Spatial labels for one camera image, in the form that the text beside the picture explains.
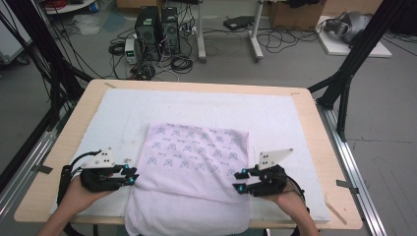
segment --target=printed pattern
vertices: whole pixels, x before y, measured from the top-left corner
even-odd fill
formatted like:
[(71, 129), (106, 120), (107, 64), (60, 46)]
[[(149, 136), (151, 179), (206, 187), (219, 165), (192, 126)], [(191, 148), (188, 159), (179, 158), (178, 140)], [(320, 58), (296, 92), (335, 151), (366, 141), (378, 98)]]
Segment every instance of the printed pattern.
[[(169, 130), (169, 128), (174, 128), (174, 130), (172, 132), (168, 132), (168, 134), (170, 134), (169, 136), (176, 136), (178, 138), (181, 138), (181, 133), (185, 135), (185, 139), (184, 140), (176, 140), (176, 144), (171, 143), (171, 139), (165, 138), (166, 137), (166, 131)], [(159, 127), (156, 131), (156, 135), (160, 136), (160, 141), (159, 142), (154, 142), (151, 146), (151, 148), (158, 148), (158, 149), (163, 149), (163, 147), (167, 147), (166, 150), (167, 152), (171, 152), (171, 151), (176, 151), (177, 150), (177, 144), (178, 147), (181, 147), (180, 150), (182, 149), (182, 154), (184, 154), (185, 156), (187, 156), (187, 154), (189, 154), (189, 158), (192, 159), (199, 159), (198, 156), (192, 155), (193, 152), (196, 152), (198, 155), (201, 156), (201, 158), (203, 160), (206, 161), (213, 161), (213, 158), (208, 158), (207, 154), (208, 154), (208, 148), (209, 149), (213, 149), (212, 151), (212, 155), (214, 158), (222, 158), (223, 152), (228, 152), (228, 158), (223, 158), (221, 159), (222, 161), (220, 162), (223, 165), (227, 165), (229, 166), (229, 163), (227, 161), (233, 161), (233, 160), (238, 160), (239, 156), (236, 152), (231, 152), (230, 150), (232, 149), (233, 146), (235, 147), (240, 147), (239, 141), (238, 139), (235, 139), (232, 137), (232, 132), (231, 131), (224, 131), (219, 132), (215, 129), (209, 129), (209, 133), (215, 134), (214, 137), (214, 142), (210, 139), (210, 134), (209, 133), (202, 133), (200, 135), (200, 142), (196, 142), (195, 141), (195, 134), (196, 132), (193, 130), (196, 130), (197, 133), (199, 131), (201, 131), (203, 128), (201, 127), (190, 127), (190, 126), (184, 126), (184, 125), (174, 125), (174, 124), (166, 124), (166, 127)], [(224, 140), (229, 140), (229, 146), (224, 146)], [(220, 149), (217, 149), (217, 145), (215, 143), (219, 143), (218, 145), (221, 144)], [(177, 158), (181, 158), (182, 154), (179, 153), (162, 153), (159, 152), (158, 155), (163, 155), (163, 156), (173, 156), (173, 157), (177, 157)], [(161, 163), (163, 163), (163, 166), (167, 166), (167, 167), (174, 167), (175, 164), (177, 164), (180, 168), (187, 168), (189, 169), (189, 162), (187, 161), (175, 161), (173, 159), (165, 159), (164, 161), (161, 161)], [(147, 162), (147, 164), (153, 164), (156, 165), (156, 157), (151, 157), (149, 159), (149, 161)], [(195, 164), (196, 167), (194, 168), (195, 170), (203, 170), (205, 171), (205, 165), (203, 163), (196, 163)], [(215, 173), (221, 173), (220, 171), (220, 167), (218, 165), (213, 165), (210, 168), (211, 172), (215, 172)], [(230, 175), (231, 172), (236, 172), (234, 169), (228, 169), (227, 172), (225, 172), (227, 174), (227, 176)]]
[(246, 132), (234, 130), (151, 124), (139, 158), (138, 185), (233, 202), (239, 198), (232, 186), (234, 173), (247, 168), (247, 138)]

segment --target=computer tower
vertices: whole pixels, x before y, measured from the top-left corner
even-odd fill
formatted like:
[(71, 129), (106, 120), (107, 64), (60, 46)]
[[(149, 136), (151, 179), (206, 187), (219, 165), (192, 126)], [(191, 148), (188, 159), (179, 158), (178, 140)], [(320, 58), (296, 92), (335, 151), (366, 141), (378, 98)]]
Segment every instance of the computer tower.
[(144, 6), (139, 9), (135, 31), (143, 59), (159, 60), (159, 50), (163, 50), (163, 45), (160, 49), (158, 47), (163, 37), (162, 24), (156, 6)]
[(178, 54), (180, 50), (180, 34), (178, 31), (178, 13), (175, 7), (162, 8), (160, 12), (163, 37), (166, 38), (165, 51)]

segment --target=black cable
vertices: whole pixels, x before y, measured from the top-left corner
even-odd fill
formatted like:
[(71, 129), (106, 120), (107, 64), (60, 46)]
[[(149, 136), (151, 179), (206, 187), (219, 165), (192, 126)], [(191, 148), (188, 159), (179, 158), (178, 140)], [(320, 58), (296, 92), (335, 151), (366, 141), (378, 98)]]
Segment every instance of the black cable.
[(73, 162), (71, 162), (71, 170), (74, 168), (74, 165), (81, 159), (81, 158), (83, 158), (83, 157), (85, 157), (85, 156), (88, 156), (88, 155), (97, 155), (97, 154), (99, 154), (99, 153), (101, 153), (101, 150), (98, 150), (98, 151), (89, 151), (89, 152), (86, 152), (86, 153), (84, 153), (84, 154), (81, 154), (81, 155), (79, 155), (77, 158), (75, 158), (74, 160), (73, 160)]
[(400, 45), (398, 45), (398, 44), (394, 43), (393, 41), (390, 41), (390, 40), (386, 39), (385, 37), (383, 37), (383, 39), (384, 39), (385, 41), (387, 41), (387, 42), (389, 42), (389, 43), (391, 43), (391, 44), (393, 44), (393, 45), (395, 45), (395, 46), (397, 46), (397, 47), (401, 48), (402, 50), (404, 50), (404, 51), (406, 51), (406, 52), (410, 53), (411, 55), (413, 55), (413, 56), (417, 56), (417, 54), (416, 54), (416, 53), (414, 53), (414, 52), (412, 52), (412, 51), (410, 51), (410, 50), (408, 50), (408, 49), (405, 49), (404, 47), (402, 47), (402, 46), (400, 46)]
[[(301, 30), (300, 31), (301, 36), (295, 35), (293, 33), (294, 31), (295, 30), (288, 30), (288, 29), (283, 29), (283, 30), (272, 29), (270, 31), (266, 31), (266, 32), (262, 32), (258, 34), (257, 39), (258, 39), (259, 44), (265, 47), (269, 53), (279, 53), (286, 48), (295, 46), (298, 43), (298, 41), (310, 42), (318, 38), (318, 34), (315, 31), (308, 33), (308, 34), (304, 34), (305, 32)], [(260, 42), (260, 38), (262, 37), (267, 37), (268, 42), (267, 43)], [(273, 38), (277, 39), (278, 45), (275, 45), (275, 46), (271, 45)]]
[(193, 70), (193, 64), (193, 61), (188, 57), (174, 56), (171, 60), (171, 69), (178, 74), (187, 74)]

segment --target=cardboard box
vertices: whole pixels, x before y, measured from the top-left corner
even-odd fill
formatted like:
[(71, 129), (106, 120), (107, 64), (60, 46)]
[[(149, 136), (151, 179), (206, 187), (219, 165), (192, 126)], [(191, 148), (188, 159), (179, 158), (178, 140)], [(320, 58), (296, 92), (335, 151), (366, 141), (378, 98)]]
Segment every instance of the cardboard box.
[(139, 9), (143, 6), (157, 6), (159, 11), (162, 7), (162, 0), (116, 0), (119, 9)]
[(343, 12), (358, 11), (362, 14), (375, 14), (383, 0), (328, 0), (323, 16), (340, 16)]
[(290, 8), (288, 4), (275, 2), (270, 7), (269, 21), (273, 28), (288, 30), (315, 30), (327, 0), (318, 4)]

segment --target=table leg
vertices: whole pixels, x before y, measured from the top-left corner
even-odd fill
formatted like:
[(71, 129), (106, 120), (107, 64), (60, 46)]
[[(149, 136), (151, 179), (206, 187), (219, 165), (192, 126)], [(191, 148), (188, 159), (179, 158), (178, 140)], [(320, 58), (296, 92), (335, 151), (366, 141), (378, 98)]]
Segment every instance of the table leg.
[(258, 0), (257, 10), (255, 12), (255, 21), (254, 21), (254, 28), (249, 30), (249, 38), (251, 39), (252, 46), (255, 50), (255, 61), (258, 62), (264, 59), (264, 54), (262, 53), (260, 44), (258, 43), (257, 33), (258, 33), (258, 26), (260, 24), (260, 18), (262, 9), (264, 7), (264, 0)]
[(199, 47), (199, 59), (201, 62), (206, 63), (206, 47), (205, 47), (205, 39), (203, 37), (203, 0), (199, 0), (199, 28), (198, 28), (198, 36), (197, 36), (197, 45)]

